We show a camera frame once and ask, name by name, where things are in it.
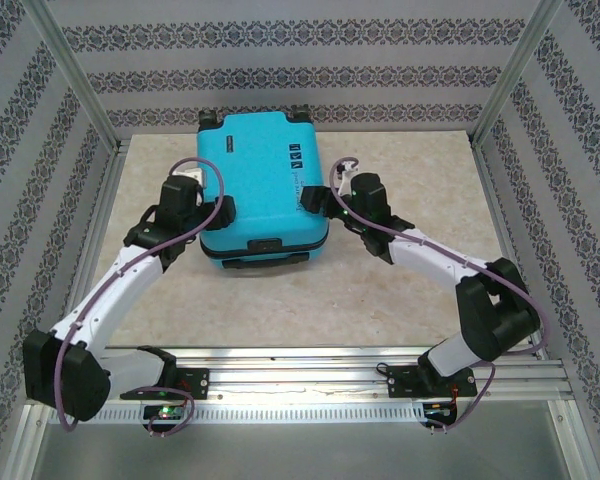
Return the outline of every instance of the suitcase handle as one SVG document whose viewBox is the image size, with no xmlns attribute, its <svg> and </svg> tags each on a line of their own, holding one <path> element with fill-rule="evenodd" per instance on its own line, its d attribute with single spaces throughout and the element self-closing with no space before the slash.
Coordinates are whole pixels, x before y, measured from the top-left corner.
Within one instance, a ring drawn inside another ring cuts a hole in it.
<svg viewBox="0 0 600 480">
<path fill-rule="evenodd" d="M 282 258 L 268 258 L 266 260 L 253 260 L 245 262 L 244 260 L 223 260 L 222 266 L 224 268 L 235 268 L 237 270 L 244 270 L 245 268 L 268 268 L 277 267 L 280 265 L 294 265 L 296 263 L 302 263 L 309 260 L 309 253 L 293 253 L 288 257 Z"/>
</svg>

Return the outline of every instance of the beige floor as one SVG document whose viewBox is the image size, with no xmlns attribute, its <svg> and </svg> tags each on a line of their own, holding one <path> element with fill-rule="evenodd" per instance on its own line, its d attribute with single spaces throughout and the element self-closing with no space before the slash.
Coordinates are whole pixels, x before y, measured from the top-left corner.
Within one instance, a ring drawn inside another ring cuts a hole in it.
<svg viewBox="0 0 600 480">
<path fill-rule="evenodd" d="M 353 155 L 377 172 L 394 212 L 463 253 L 500 256 L 464 132 L 321 133 L 323 169 Z M 158 199 L 171 164 L 196 153 L 195 135 L 135 136 L 96 278 Z M 188 247 L 127 315 L 112 345 L 432 345 L 458 329 L 454 296 L 366 253 L 332 222 L 315 262 L 236 274 Z"/>
</svg>

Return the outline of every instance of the blue suitcase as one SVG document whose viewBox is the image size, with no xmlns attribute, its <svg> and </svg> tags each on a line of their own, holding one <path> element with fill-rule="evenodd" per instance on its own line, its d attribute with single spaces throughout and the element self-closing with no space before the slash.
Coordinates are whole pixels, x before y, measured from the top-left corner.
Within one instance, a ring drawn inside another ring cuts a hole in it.
<svg viewBox="0 0 600 480">
<path fill-rule="evenodd" d="M 328 235 L 328 220 L 300 205 L 302 187 L 323 185 L 316 133 L 308 112 L 199 117 L 198 156 L 215 163 L 225 192 L 235 202 L 235 221 L 200 234 L 203 252 L 221 268 L 259 268 L 317 257 Z M 205 169 L 205 200 L 218 182 Z"/>
</svg>

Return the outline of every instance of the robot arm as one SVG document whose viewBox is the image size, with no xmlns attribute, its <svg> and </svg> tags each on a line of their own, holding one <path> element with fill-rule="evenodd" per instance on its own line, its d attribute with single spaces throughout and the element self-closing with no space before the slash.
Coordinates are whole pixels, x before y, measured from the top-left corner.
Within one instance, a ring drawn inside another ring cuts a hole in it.
<svg viewBox="0 0 600 480">
<path fill-rule="evenodd" d="M 23 344 L 27 396 L 56 407 L 54 370 L 63 342 L 62 403 L 74 418 L 95 416 L 109 398 L 144 386 L 175 387 L 176 359 L 154 348 L 101 359 L 111 335 L 136 300 L 162 276 L 195 237 L 149 250 L 192 232 L 209 217 L 215 202 L 203 203 L 204 176 L 199 168 L 174 172 L 162 185 L 160 202 L 143 214 L 124 239 L 111 268 L 87 297 L 48 332 L 32 331 Z M 220 213 L 206 226 L 224 228 L 235 218 L 235 205 L 225 196 Z"/>
<path fill-rule="evenodd" d="M 511 261 L 500 258 L 485 262 L 427 238 L 412 223 L 392 215 L 380 177 L 358 174 L 357 160 L 343 159 L 337 171 L 342 179 L 340 202 L 329 187 L 310 186 L 303 189 L 303 207 L 342 220 L 372 255 L 420 272 L 456 293 L 461 331 L 424 353 L 418 360 L 417 378 L 410 381 L 424 384 L 424 390 L 435 397 L 441 385 L 455 383 L 458 372 L 480 361 L 495 360 L 540 328 L 536 310 L 510 288 L 494 281 L 494 277 L 503 279 L 526 293 Z M 371 228 L 369 222 L 384 229 Z M 396 235 L 399 232 L 409 240 Z M 483 273 L 477 273 L 476 267 Z"/>
</svg>

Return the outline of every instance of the patterned wallpaper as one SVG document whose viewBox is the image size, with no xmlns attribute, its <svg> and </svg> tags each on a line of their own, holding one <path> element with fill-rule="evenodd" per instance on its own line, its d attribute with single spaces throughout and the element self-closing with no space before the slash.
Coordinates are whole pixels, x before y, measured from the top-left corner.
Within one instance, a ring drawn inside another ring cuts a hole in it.
<svg viewBox="0 0 600 480">
<path fill-rule="evenodd" d="M 327 130 L 468 128 L 537 0 L 127 3 L 51 2 L 122 137 L 301 103 Z"/>
<path fill-rule="evenodd" d="M 600 2 L 559 9 L 483 153 L 600 463 Z"/>
<path fill-rule="evenodd" d="M 22 342 L 68 307 L 108 154 L 18 2 L 0 0 L 0 471 Z"/>
</svg>

